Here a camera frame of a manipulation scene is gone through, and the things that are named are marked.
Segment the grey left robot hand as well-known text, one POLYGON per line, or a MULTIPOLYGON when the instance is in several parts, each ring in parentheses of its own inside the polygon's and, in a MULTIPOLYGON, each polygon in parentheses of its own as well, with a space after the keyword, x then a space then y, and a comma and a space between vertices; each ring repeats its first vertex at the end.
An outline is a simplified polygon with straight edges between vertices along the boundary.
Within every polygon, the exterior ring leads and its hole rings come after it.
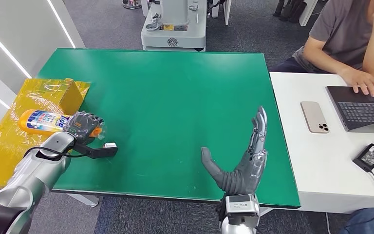
POLYGON ((77 143, 87 145, 96 138, 103 140, 106 135, 104 119, 87 112, 76 112, 62 130, 75 137, 77 143))

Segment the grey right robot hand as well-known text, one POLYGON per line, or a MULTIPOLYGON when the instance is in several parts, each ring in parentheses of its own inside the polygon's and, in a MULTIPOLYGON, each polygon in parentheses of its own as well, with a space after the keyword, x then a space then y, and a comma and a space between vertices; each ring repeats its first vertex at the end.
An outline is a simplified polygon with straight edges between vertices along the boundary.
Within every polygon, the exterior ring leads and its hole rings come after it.
POLYGON ((210 150, 201 147, 201 162, 204 168, 226 195, 253 195, 261 181, 268 155, 265 149, 267 114, 262 106, 258 107, 252 123, 249 145, 233 171, 221 169, 212 159, 210 150))

